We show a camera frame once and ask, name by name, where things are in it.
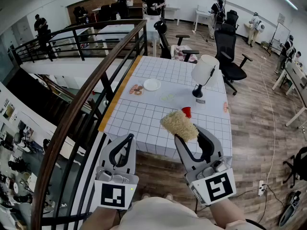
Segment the wooden wall panel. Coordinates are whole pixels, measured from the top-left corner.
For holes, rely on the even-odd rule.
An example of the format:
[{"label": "wooden wall panel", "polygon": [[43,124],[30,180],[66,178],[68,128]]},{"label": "wooden wall panel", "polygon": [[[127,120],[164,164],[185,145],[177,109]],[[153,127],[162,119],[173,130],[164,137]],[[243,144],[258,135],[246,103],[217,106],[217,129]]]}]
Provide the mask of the wooden wall panel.
[{"label": "wooden wall panel", "polygon": [[[142,0],[133,0],[133,3],[141,3]],[[69,18],[71,20],[71,24],[76,23],[75,16],[73,14],[74,8],[77,6],[85,7],[89,12],[89,17],[93,18],[94,12],[92,10],[97,9],[98,7],[101,7],[103,5],[108,5],[114,3],[114,0],[83,0],[77,3],[74,3],[72,5],[69,5],[67,7]]]}]

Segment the scrub brush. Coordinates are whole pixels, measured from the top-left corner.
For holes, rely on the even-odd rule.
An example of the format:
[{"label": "scrub brush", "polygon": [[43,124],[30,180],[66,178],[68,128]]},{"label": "scrub brush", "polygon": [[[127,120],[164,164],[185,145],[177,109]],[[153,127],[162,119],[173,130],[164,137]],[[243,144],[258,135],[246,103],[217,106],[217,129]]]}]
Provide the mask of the scrub brush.
[{"label": "scrub brush", "polygon": [[183,111],[175,111],[161,119],[162,126],[172,135],[180,136],[185,142],[196,139],[197,128],[190,122]]}]

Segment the railing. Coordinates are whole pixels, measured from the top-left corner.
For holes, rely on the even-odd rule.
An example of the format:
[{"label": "railing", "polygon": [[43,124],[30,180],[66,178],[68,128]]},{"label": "railing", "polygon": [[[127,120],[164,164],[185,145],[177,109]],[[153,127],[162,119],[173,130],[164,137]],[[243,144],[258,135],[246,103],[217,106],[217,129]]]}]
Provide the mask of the railing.
[{"label": "railing", "polygon": [[[118,40],[97,40],[97,35],[111,35],[111,34],[128,34],[125,32],[107,32],[107,33],[95,33],[94,28],[103,29],[108,25],[114,24],[131,24],[132,20],[121,20],[120,23],[117,21],[107,21],[107,22],[98,22],[98,23],[90,23],[84,25],[73,26],[69,28],[65,28],[63,30],[59,30],[56,32],[52,32],[49,34],[45,34],[40,36],[37,39],[33,39],[17,48],[15,48],[17,58],[17,62],[26,62],[36,60],[43,60],[49,58],[53,61],[56,58],[90,58],[90,57],[105,57],[108,54],[109,50],[112,50],[113,47],[107,47],[106,43],[118,43]],[[81,29],[90,29],[92,33],[85,33],[87,30],[80,34]],[[91,36],[93,38],[92,41],[83,41],[83,38],[87,38]],[[56,44],[58,41],[69,40],[69,43]],[[82,45],[95,44],[96,47],[83,48]],[[71,46],[71,49],[57,50],[57,48]],[[85,52],[91,51],[104,51],[104,54],[92,55],[85,54]]]},{"label": "railing", "polygon": [[[38,75],[35,74],[37,78],[39,78],[41,81],[45,82],[46,86],[51,90],[54,94],[56,94],[58,97],[64,99],[65,101],[71,103],[72,100],[76,97],[73,93],[69,92],[68,90],[64,89],[63,87],[56,84],[54,81],[50,80],[45,75]],[[83,108],[85,109],[85,112],[89,113],[92,110],[92,106],[89,103],[84,103]]]},{"label": "railing", "polygon": [[[46,154],[44,155],[42,166],[40,168],[39,175],[37,177],[37,182],[35,185],[35,191],[34,191],[34,197],[33,197],[33,203],[32,203],[32,214],[31,214],[31,229],[33,230],[39,230],[41,229],[42,226],[46,226],[46,225],[51,225],[51,229],[56,229],[56,225],[59,225],[59,224],[65,224],[64,229],[67,229],[69,222],[79,221],[87,217],[88,214],[81,214],[80,210],[78,210],[77,215],[71,216],[71,210],[72,210],[72,204],[74,202],[74,198],[75,198],[75,195],[78,189],[80,178],[82,176],[86,161],[90,154],[89,149],[86,151],[82,159],[77,175],[73,178],[74,185],[71,191],[69,191],[70,200],[67,206],[66,216],[59,217],[59,210],[60,210],[64,190],[66,187],[66,182],[70,176],[70,170],[72,168],[73,161],[76,158],[78,148],[81,142],[83,141],[83,135],[90,129],[90,126],[89,126],[90,120],[91,118],[94,117],[94,114],[96,110],[98,109],[99,105],[101,104],[103,98],[107,97],[110,103],[114,97],[115,92],[118,90],[120,84],[124,80],[126,74],[128,73],[136,57],[140,55],[141,52],[143,52],[143,55],[147,55],[146,20],[122,20],[122,21],[113,21],[113,22],[105,22],[105,23],[97,23],[97,24],[101,24],[101,25],[103,24],[104,26],[107,24],[134,24],[134,29],[131,32],[129,32],[125,36],[125,38],[113,48],[112,51],[110,51],[110,53],[102,60],[102,62],[98,65],[98,67],[93,71],[91,76],[87,79],[87,81],[81,87],[77,95],[74,97],[73,101],[71,102],[68,109],[66,110],[63,118],[61,119],[60,124],[58,125],[51,139],[51,142],[48,146]],[[90,24],[90,25],[77,26],[77,27],[73,27],[73,30],[76,30],[77,28],[85,28],[89,26],[95,26],[95,25]],[[139,31],[141,31],[142,29],[143,29],[143,34],[139,36]],[[123,50],[127,51],[126,55],[124,56],[123,60],[119,64],[114,74],[108,79],[106,75],[106,70]],[[115,77],[117,76],[120,69],[123,67],[123,65],[127,61],[127,59],[130,57],[133,57],[133,59],[130,65],[128,66],[127,70],[125,71],[124,75],[122,76],[117,88],[113,92],[111,89],[111,83],[113,82],[113,80],[115,79]],[[53,216],[48,217],[48,218],[46,217],[43,218],[42,216],[43,216],[46,192],[48,189],[50,178],[52,176],[52,173],[55,167],[55,163],[59,156],[59,152],[62,148],[62,145],[67,137],[68,131],[74,119],[76,118],[78,112],[83,107],[89,94],[91,93],[91,91],[94,89],[94,87],[99,81],[102,81],[104,89],[99,95],[98,100],[95,103],[95,106],[92,107],[92,110],[88,118],[86,119],[85,124],[83,125],[81,129],[78,139],[75,142],[70,158],[68,159],[66,163],[65,170],[62,173],[62,179],[59,185],[59,190],[58,190],[59,196],[55,200]],[[106,113],[106,110],[107,108],[104,110],[104,112],[98,119],[95,129],[98,129],[102,121],[102,118],[104,114]],[[84,198],[85,198],[85,194],[83,193],[81,197],[81,202],[80,202],[81,204],[83,203]]]}]

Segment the wooden floor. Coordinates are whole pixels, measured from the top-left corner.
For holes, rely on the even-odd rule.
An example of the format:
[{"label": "wooden floor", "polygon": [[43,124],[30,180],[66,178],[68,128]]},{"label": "wooden floor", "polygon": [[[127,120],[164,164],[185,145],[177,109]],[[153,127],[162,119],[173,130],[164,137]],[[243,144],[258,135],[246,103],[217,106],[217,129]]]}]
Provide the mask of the wooden floor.
[{"label": "wooden floor", "polygon": [[[170,45],[177,43],[176,34],[189,34],[191,38],[184,39],[183,45],[199,50],[201,55],[215,56],[215,42],[209,39],[208,44],[201,36],[207,37],[208,28],[206,26],[200,25],[198,27],[198,32],[201,35],[192,33],[193,25],[191,23],[180,22],[179,26],[176,26],[175,22],[167,22],[167,26],[166,36]],[[307,120],[307,115],[302,115],[290,127],[285,126],[285,123],[302,107],[297,94],[293,91],[289,96],[286,96],[286,86],[281,89],[278,87],[273,92],[272,86],[277,79],[277,75],[274,73],[277,55],[270,57],[262,51],[259,45],[255,45],[251,49],[247,46],[245,40],[239,36],[236,41],[235,63],[241,63],[242,53],[247,54],[254,61],[247,62],[243,67],[248,77],[234,83],[238,90],[236,96],[232,95],[233,91],[226,85],[233,136],[232,166],[235,173],[237,195],[257,188],[259,180],[266,181],[274,149],[272,110],[260,74],[260,64],[264,60],[255,55],[252,50],[259,56],[265,56],[268,59],[261,69],[274,110],[276,134],[275,157],[268,184],[284,203],[289,192],[293,190],[302,192],[301,204],[294,220],[284,228],[285,230],[296,230],[306,220],[306,211],[302,211],[302,209],[307,207],[305,194],[307,182],[296,181],[293,189],[290,189],[292,180],[283,185],[282,181],[290,173],[289,167],[284,166],[283,161],[288,160],[305,146],[305,137],[297,127]],[[148,153],[138,153],[136,169],[137,175],[140,177],[138,197],[142,193],[162,196],[169,192],[174,195],[176,201],[194,210],[195,197],[183,180],[185,174],[183,165],[165,159]],[[268,230],[277,230],[279,228],[277,222],[283,213],[283,207],[270,191],[267,193],[267,208],[261,224]],[[233,198],[232,201],[244,210],[246,218],[258,222],[262,217],[265,195],[259,197],[256,190]],[[212,219],[208,208],[200,211],[198,215]]]}]

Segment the small plate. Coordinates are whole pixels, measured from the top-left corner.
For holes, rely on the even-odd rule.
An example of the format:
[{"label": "small plate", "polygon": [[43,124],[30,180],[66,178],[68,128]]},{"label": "small plate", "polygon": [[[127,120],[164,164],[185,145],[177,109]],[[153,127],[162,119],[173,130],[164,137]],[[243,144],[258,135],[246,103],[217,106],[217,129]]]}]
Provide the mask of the small plate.
[{"label": "small plate", "polygon": [[155,91],[161,87],[161,82],[157,79],[147,79],[143,86],[148,91]]}]

